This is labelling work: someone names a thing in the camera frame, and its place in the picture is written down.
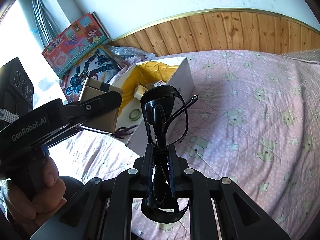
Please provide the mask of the person's left hand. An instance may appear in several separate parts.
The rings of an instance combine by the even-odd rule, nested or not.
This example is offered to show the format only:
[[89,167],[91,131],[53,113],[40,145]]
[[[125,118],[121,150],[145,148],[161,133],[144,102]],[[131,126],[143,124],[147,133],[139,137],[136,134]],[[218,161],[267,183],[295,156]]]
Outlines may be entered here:
[[8,212],[12,215],[18,228],[28,236],[33,235],[67,203],[63,197],[66,192],[65,183],[59,177],[59,171],[51,157],[46,157],[42,181],[44,187],[35,194],[33,199],[29,199],[10,180],[6,180],[1,189]]

